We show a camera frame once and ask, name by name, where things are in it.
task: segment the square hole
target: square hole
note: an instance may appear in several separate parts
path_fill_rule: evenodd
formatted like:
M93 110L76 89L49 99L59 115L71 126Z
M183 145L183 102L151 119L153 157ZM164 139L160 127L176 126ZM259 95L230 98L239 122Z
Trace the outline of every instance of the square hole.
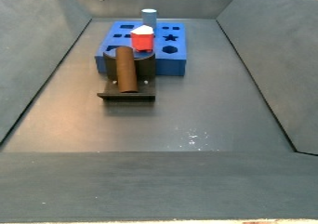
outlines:
M105 51L119 48L120 46L107 46Z

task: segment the star-shaped hole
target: star-shaped hole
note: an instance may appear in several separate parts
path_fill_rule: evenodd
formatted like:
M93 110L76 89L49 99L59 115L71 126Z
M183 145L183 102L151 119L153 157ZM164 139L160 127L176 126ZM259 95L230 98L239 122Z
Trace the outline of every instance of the star-shaped hole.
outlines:
M174 36L172 34L169 34L169 35L164 35L164 38L165 38L165 41L174 41L175 42L175 39L178 38L178 36Z

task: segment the gray floor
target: gray floor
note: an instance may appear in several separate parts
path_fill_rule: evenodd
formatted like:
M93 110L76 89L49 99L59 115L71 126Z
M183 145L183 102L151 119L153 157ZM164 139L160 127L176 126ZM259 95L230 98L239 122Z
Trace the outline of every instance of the gray floor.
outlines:
M107 104L96 96L105 78L93 56L113 21L93 20L2 152L291 152L218 23L178 21L186 77L156 78L155 103Z
M157 77L152 106L97 98L111 22L91 23L2 145L1 222L318 218L316 157L291 152L216 22L184 23L186 77Z

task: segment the shape sorter block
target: shape sorter block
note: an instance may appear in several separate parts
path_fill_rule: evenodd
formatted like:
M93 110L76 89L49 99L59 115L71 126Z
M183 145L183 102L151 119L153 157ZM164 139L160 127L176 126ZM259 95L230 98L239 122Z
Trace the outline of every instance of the shape sorter block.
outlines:
M117 47L132 46L131 30L141 25L141 21L116 21L113 23L95 55L97 72L107 72L103 53L115 57L115 49ZM184 76L186 27L183 23L157 22L153 34L156 75ZM136 58L148 57L149 54L149 52L133 51L133 56Z

